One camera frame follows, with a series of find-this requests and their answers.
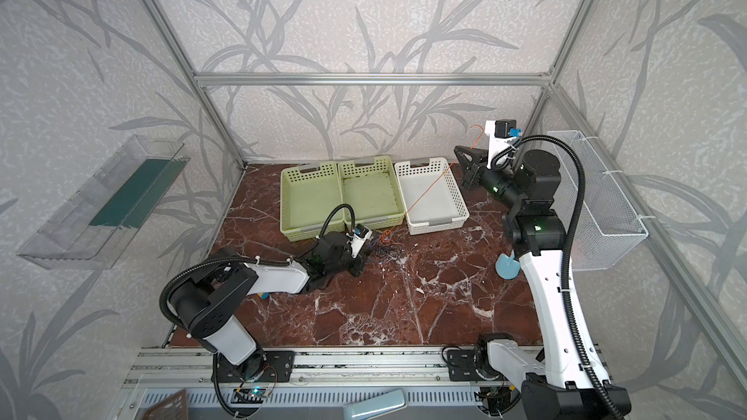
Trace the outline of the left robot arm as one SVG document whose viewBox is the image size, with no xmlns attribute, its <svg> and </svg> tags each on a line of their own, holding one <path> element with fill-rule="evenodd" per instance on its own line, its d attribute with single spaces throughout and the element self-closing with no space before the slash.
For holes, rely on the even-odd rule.
<svg viewBox="0 0 747 420">
<path fill-rule="evenodd" d="M 373 233 L 325 233 L 310 250 L 284 262 L 226 252 L 173 277 L 161 291 L 161 314 L 194 340 L 237 367 L 260 351 L 235 313 L 249 295 L 305 295 L 326 288 L 335 276 L 360 276 Z"/>
</svg>

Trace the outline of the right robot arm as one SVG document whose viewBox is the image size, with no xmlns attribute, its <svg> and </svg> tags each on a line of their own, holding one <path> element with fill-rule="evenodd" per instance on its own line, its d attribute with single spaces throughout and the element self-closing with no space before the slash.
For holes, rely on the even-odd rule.
<svg viewBox="0 0 747 420">
<path fill-rule="evenodd" d="M 561 163 L 552 153 L 530 150 L 513 172 L 491 167 L 488 152 L 454 149 L 467 188 L 480 186 L 509 207 L 505 233 L 534 299 L 543 339 L 543 361 L 503 336 L 478 343 L 480 368 L 502 375 L 521 390 L 529 419 L 623 419 L 630 394 L 612 383 L 587 329 L 572 279 L 575 229 L 552 205 Z"/>
</svg>

